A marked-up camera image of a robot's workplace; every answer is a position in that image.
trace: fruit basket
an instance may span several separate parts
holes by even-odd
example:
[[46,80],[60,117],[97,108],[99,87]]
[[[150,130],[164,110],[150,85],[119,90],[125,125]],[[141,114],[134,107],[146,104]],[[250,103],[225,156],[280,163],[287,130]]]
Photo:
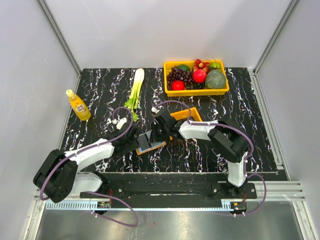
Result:
[[181,97],[181,96],[207,96],[207,95],[224,95],[229,91],[229,83],[225,72],[224,64],[221,60],[210,60],[212,63],[216,63],[219,66],[219,71],[224,74],[225,77],[225,85],[223,88],[219,89],[210,89],[205,87],[204,89],[191,89],[191,90],[169,90],[167,83],[167,75],[171,72],[171,69],[175,66],[179,65],[187,65],[190,69],[195,66],[194,61],[166,61],[163,64],[164,68],[164,91],[168,97]]

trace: gray floor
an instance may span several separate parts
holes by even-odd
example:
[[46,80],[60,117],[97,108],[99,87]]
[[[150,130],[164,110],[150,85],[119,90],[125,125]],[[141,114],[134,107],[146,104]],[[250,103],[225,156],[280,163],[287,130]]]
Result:
[[[249,202],[251,208],[257,203]],[[106,213],[134,223],[129,211]],[[138,228],[95,218],[89,212],[45,210],[38,240],[300,240],[303,239],[293,206],[267,202],[256,214],[227,217],[213,212],[138,212]]]

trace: bottle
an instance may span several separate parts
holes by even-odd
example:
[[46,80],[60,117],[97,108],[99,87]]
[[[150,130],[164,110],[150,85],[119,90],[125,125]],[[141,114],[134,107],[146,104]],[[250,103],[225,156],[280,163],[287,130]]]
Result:
[[82,121],[88,120],[91,117],[91,113],[84,101],[82,101],[81,98],[78,97],[78,95],[75,94],[71,89],[67,90],[65,93],[69,97],[71,107],[78,118]]

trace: marble surface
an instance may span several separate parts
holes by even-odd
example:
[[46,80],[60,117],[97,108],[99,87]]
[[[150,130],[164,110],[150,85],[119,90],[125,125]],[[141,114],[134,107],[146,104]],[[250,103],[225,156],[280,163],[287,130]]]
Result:
[[[75,150],[103,138],[114,129],[111,113],[129,99],[135,68],[84,69],[77,94],[88,105],[92,117],[80,121],[72,111],[64,134],[62,150]],[[276,172],[276,163],[264,127],[255,92],[246,68],[226,68],[230,91],[222,96],[170,97],[164,91],[162,68],[145,68],[145,79],[136,126],[142,132],[150,130],[153,120],[151,108],[168,99],[179,100],[197,107],[203,121],[230,116],[251,137],[255,149],[248,159],[247,171]],[[182,110],[171,103],[170,112]],[[118,118],[125,116],[124,111]],[[137,156],[131,152],[119,157],[103,159],[84,169],[100,172],[225,172],[227,161],[205,140],[175,140],[166,146]]]

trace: wall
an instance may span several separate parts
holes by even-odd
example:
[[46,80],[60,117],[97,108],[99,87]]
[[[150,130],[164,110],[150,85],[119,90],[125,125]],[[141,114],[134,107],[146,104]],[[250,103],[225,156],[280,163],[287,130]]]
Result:
[[301,1],[258,76],[290,175],[320,233],[320,1]]
[[81,68],[257,64],[290,0],[46,0]]
[[0,239],[18,240],[77,76],[34,0],[0,2],[0,53]]

